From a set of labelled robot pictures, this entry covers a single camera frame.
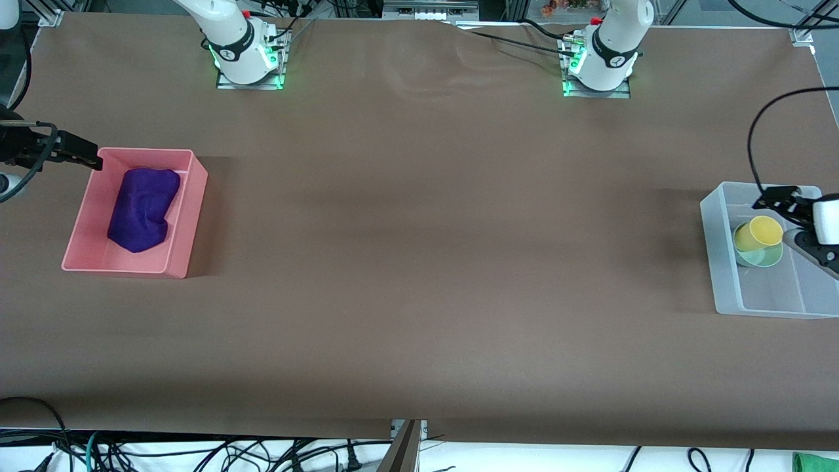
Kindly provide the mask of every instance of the pink plastic bin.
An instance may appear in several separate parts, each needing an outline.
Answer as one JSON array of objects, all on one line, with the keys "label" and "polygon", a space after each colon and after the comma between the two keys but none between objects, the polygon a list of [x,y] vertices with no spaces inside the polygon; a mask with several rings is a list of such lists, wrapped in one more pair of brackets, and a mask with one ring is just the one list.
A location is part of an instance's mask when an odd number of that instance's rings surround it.
[{"label": "pink plastic bin", "polygon": [[[207,171],[188,149],[101,148],[102,170],[93,171],[61,268],[106,277],[183,279],[190,265],[192,241],[204,200]],[[107,237],[113,208],[125,173],[138,167],[171,169],[180,174],[169,232],[163,243],[131,253]]]}]

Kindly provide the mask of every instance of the green cup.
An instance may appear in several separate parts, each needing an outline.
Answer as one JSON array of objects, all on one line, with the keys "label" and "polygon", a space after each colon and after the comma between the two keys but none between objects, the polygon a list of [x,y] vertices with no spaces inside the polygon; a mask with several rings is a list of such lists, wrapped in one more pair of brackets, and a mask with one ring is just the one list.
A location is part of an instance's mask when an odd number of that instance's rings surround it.
[{"label": "green cup", "polygon": [[735,249],[734,259],[743,267],[772,267],[784,257],[784,245],[776,244],[754,251]]}]

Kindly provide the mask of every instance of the green object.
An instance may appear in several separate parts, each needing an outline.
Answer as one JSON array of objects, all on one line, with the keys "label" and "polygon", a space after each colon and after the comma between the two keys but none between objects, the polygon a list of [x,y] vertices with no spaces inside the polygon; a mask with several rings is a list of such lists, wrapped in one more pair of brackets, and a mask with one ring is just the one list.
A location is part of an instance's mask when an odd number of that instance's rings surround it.
[{"label": "green object", "polygon": [[825,459],[813,454],[792,454],[793,472],[839,472],[839,460]]}]

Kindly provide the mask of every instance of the yellow cup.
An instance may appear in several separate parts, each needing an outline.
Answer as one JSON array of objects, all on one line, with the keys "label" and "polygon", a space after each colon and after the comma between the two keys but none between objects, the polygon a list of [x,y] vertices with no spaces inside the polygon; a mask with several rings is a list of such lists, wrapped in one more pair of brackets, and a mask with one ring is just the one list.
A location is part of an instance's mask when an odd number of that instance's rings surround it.
[{"label": "yellow cup", "polygon": [[780,223],[764,215],[752,218],[734,231],[734,245],[743,252],[775,246],[783,238],[784,229]]}]

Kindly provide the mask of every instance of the translucent storage box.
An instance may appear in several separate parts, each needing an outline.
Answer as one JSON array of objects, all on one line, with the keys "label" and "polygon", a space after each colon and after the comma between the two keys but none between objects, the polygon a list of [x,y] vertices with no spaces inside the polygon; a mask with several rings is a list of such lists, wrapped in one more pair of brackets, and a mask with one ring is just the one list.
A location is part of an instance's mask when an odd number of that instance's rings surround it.
[{"label": "translucent storage box", "polygon": [[[801,191],[805,197],[821,196],[818,187],[802,186]],[[796,228],[775,212],[753,210],[759,196],[753,183],[723,182],[702,200],[702,226],[717,311],[758,317],[839,317],[839,281],[786,244],[784,257],[773,267],[748,268],[735,262],[732,232],[740,224],[766,215],[781,223],[784,231]]]},{"label": "translucent storage box", "polygon": [[[99,157],[102,170],[91,172],[61,268],[106,277],[186,277],[207,182],[204,166],[188,149],[101,148]],[[134,254],[111,241],[107,230],[122,179],[138,167],[171,169],[180,175],[180,188],[166,213],[166,240]]]}]

